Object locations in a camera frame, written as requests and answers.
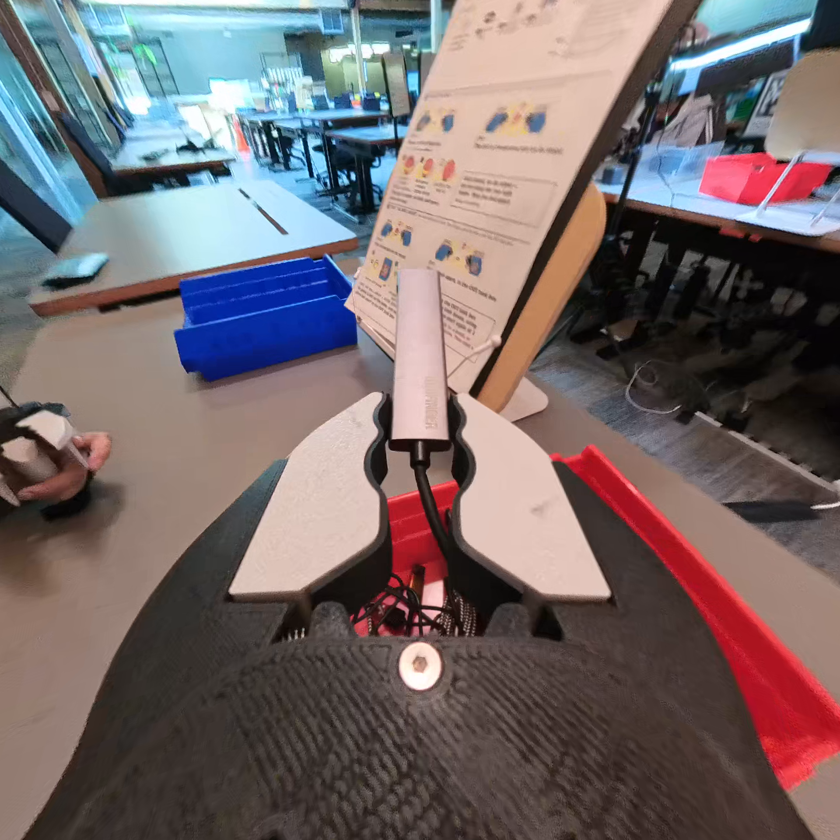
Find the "dark phone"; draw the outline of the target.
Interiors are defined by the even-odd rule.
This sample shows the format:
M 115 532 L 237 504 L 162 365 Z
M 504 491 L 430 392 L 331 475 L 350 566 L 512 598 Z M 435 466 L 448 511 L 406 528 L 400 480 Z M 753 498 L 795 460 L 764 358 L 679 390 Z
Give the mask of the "dark phone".
M 95 280 L 108 263 L 109 256 L 103 253 L 63 259 L 47 270 L 40 285 L 51 291 L 83 286 Z

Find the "grey table with wooden edge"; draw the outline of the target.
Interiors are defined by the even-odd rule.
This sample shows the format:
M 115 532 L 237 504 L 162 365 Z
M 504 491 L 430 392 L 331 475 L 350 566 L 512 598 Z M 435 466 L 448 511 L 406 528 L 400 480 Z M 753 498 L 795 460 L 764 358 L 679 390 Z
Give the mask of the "grey table with wooden edge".
M 59 251 L 108 256 L 94 280 L 32 290 L 31 310 L 55 317 L 178 291 L 184 279 L 300 257 L 349 253 L 355 232 L 266 180 L 115 197 L 93 206 Z

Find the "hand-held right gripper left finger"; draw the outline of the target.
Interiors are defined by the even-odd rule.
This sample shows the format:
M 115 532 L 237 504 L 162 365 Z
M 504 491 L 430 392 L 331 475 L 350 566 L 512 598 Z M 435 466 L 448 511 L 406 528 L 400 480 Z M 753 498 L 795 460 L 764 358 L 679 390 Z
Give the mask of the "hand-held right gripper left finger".
M 233 601 L 367 604 L 384 590 L 391 420 L 391 397 L 373 392 L 295 447 L 229 586 Z

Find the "person's left hand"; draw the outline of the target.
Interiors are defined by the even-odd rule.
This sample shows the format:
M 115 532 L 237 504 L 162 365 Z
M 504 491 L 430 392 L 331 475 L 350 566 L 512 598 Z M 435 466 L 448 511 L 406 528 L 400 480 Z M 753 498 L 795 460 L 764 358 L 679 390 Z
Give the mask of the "person's left hand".
M 90 476 L 95 475 L 110 457 L 112 439 L 105 433 L 79 434 L 73 445 L 85 459 L 82 465 L 67 451 L 51 456 L 56 474 L 38 484 L 27 486 L 16 494 L 21 503 L 43 501 L 49 505 L 68 501 L 83 490 Z

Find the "red plastic bin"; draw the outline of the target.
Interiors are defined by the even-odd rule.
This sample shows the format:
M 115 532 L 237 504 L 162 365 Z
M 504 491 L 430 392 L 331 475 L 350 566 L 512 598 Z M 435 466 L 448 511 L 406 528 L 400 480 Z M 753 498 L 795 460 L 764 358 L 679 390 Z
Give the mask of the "red plastic bin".
M 667 517 L 597 447 L 551 459 L 593 490 L 688 594 L 728 661 L 782 787 L 792 791 L 837 756 L 838 702 Z
M 766 153 L 721 155 L 706 163 L 698 192 L 729 203 L 757 206 L 781 181 L 770 203 L 798 202 L 822 187 L 832 169 L 828 163 L 783 163 Z

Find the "grey usb hub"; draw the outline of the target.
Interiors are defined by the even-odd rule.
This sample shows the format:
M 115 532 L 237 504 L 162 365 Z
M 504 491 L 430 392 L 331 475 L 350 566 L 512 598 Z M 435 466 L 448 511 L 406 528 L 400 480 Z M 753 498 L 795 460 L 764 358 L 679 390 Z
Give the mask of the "grey usb hub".
M 401 269 L 397 281 L 391 450 L 449 447 L 445 331 L 439 276 Z

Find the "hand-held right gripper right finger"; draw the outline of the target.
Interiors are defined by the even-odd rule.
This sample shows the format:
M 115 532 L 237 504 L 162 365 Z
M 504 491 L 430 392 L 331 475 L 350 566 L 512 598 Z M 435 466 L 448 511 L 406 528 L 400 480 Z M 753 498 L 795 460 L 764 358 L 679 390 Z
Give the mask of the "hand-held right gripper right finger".
M 475 604 L 604 603 L 613 593 L 549 454 L 468 394 L 449 404 L 450 534 Z

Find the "printed instruction sheet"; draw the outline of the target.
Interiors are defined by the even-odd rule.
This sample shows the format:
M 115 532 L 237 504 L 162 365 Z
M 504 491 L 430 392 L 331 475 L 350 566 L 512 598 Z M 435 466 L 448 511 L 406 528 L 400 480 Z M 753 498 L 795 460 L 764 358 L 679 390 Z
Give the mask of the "printed instruction sheet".
M 628 47 L 633 24 L 595 22 L 593 2 L 456 2 L 416 105 L 349 308 L 388 353 L 402 269 L 439 274 L 449 387 L 466 392 L 487 362 L 455 370 L 489 333 L 503 333 L 528 264 L 562 202 L 580 151 L 560 109 L 609 79 L 594 47 Z

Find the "black backing board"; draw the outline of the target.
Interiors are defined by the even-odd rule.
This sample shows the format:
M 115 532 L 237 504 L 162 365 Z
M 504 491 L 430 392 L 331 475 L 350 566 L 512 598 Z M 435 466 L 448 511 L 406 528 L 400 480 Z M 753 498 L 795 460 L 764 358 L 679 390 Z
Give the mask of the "black backing board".
M 649 10 L 644 17 L 642 2 L 593 2 L 593 24 L 584 24 L 583 34 L 572 37 L 572 58 L 584 57 L 584 41 L 593 39 L 601 23 L 634 25 L 638 34 L 631 37 L 630 46 L 619 47 L 604 40 L 595 45 L 594 58 L 602 61 L 608 80 L 599 82 L 596 91 L 585 93 L 580 104 L 567 103 L 560 109 L 563 127 L 570 130 L 570 140 L 581 141 L 580 151 L 567 150 L 563 161 L 571 166 L 568 185 L 562 202 L 550 217 L 551 225 L 539 241 L 539 249 L 528 264 L 528 274 L 523 276 L 523 286 L 513 310 L 505 322 L 501 337 L 505 340 L 513 321 L 523 309 L 543 269 L 571 220 L 585 188 L 592 182 L 597 166 L 607 156 L 618 139 L 625 119 L 631 116 L 643 97 L 648 84 L 666 68 L 671 55 L 677 51 L 684 29 L 692 23 L 700 1 L 647 2 Z M 470 394 L 477 397 L 489 373 L 485 363 Z

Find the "wooden document stand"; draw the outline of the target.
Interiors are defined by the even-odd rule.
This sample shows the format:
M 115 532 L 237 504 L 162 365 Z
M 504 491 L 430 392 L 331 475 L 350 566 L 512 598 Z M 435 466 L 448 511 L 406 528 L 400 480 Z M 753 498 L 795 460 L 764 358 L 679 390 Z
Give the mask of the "wooden document stand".
M 548 395 L 526 374 L 595 256 L 605 230 L 606 200 L 591 182 L 508 337 L 490 332 L 455 367 L 457 371 L 468 361 L 488 361 L 489 373 L 476 400 L 511 423 L 540 414 L 550 404 Z
M 765 150 L 786 166 L 762 202 L 736 220 L 808 238 L 838 231 L 837 192 L 810 217 L 773 208 L 771 202 L 798 164 L 838 165 L 839 48 L 810 51 L 792 67 L 776 103 Z

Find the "blue plastic bin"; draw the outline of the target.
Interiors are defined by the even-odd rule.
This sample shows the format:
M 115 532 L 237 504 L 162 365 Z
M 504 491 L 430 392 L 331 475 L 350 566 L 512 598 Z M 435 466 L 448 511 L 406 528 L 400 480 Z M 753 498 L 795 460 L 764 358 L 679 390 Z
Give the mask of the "blue plastic bin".
M 182 368 L 215 382 L 355 345 L 351 290 L 328 256 L 182 280 Z

